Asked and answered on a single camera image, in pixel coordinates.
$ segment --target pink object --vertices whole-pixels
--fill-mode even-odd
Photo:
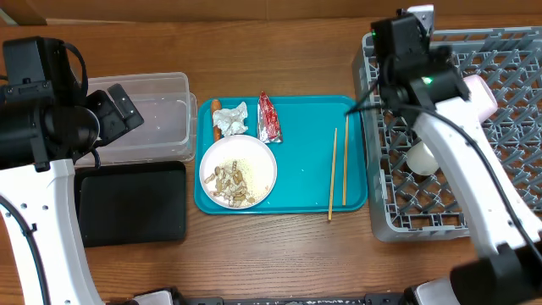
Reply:
[[[498,105],[491,89],[479,75],[471,75],[463,79],[471,92],[471,103],[478,112],[478,121],[483,123],[497,111]]]

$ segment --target clear plastic container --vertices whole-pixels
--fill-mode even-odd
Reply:
[[[99,147],[102,164],[190,161],[196,149],[196,97],[184,73],[121,75],[89,79],[89,93],[119,83],[145,123],[106,147]],[[93,165],[91,154],[76,165]]]

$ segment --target black case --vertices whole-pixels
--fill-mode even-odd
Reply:
[[[185,166],[162,162],[78,169],[75,209],[85,247],[182,240]]]

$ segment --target crumpled tissue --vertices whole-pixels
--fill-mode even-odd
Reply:
[[[245,133],[248,127],[244,120],[248,116],[245,102],[241,102],[234,109],[220,109],[213,114],[213,127],[217,126],[222,131],[222,136],[232,136]]]

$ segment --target green indicator light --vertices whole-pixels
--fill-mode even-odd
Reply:
[[[431,77],[422,77],[422,80],[425,83],[425,85],[429,85],[430,83],[433,82],[433,79]]]

